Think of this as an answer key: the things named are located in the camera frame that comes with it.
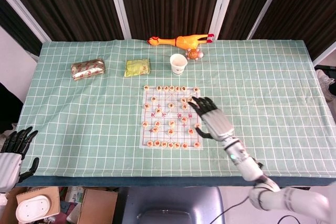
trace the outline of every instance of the green snack bag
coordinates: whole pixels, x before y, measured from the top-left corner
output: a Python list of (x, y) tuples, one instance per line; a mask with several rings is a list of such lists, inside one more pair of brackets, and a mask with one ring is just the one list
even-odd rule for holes
[(149, 60), (128, 60), (126, 61), (125, 77), (149, 74)]

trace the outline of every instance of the rubber chicken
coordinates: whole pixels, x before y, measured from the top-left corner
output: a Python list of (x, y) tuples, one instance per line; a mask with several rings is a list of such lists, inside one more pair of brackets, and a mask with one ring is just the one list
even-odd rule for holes
[(165, 45), (172, 45), (175, 47), (182, 48), (184, 50), (188, 49), (194, 49), (196, 50), (198, 47), (198, 44), (203, 43), (212, 43), (212, 39), (208, 40), (199, 40), (202, 38), (212, 38), (214, 37), (213, 34), (196, 34), (196, 35), (190, 35), (190, 36), (178, 36), (175, 39), (160, 39), (159, 37), (151, 37), (147, 42), (152, 46), (157, 46), (160, 44)]

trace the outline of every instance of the table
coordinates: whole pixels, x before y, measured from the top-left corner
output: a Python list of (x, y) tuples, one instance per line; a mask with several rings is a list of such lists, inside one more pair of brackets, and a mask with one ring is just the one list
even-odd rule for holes
[[(294, 177), (320, 177), (325, 183), (336, 177), (336, 126), (303, 41), (219, 40), (201, 51), (205, 57), (189, 61), (178, 77), (169, 56), (183, 51), (172, 46), (139, 40), (44, 43), (18, 124), (39, 130), (23, 162), (24, 170), (40, 157), (36, 175), (42, 177), (31, 183), (47, 176), (50, 183), (59, 180), (54, 176), (125, 184), (141, 179), (155, 184), (151, 178), (242, 183), (215, 141), (204, 140), (202, 151), (138, 148), (146, 84), (201, 88), (267, 175), (291, 177), (287, 182), (294, 184), (300, 183)], [(104, 59), (106, 73), (74, 82), (70, 65), (96, 58)], [(123, 77), (126, 60), (146, 58), (149, 75)]]

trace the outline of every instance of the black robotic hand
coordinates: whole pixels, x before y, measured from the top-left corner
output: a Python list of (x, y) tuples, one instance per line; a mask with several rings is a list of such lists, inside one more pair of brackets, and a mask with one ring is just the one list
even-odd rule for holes
[(22, 160), (29, 149), (29, 145), (38, 131), (32, 131), (33, 127), (19, 132), (13, 132), (6, 139), (0, 151), (0, 193), (10, 191), (17, 182), (22, 182), (32, 176), (37, 170), (39, 158), (36, 157), (29, 171), (20, 174)]
[(193, 97), (193, 100), (197, 105), (192, 102), (189, 102), (188, 104), (193, 107), (209, 130), (209, 133), (204, 133), (201, 129), (196, 128), (197, 133), (202, 138), (213, 138), (216, 141), (222, 142), (229, 136), (232, 136), (234, 130), (233, 126), (210, 98)]

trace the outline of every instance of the snack package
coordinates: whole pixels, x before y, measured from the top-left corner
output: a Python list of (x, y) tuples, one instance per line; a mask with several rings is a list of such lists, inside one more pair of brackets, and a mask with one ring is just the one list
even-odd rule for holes
[(71, 74), (75, 81), (105, 72), (105, 64), (102, 59), (73, 63)]
[(149, 74), (149, 59), (126, 61), (125, 77)]

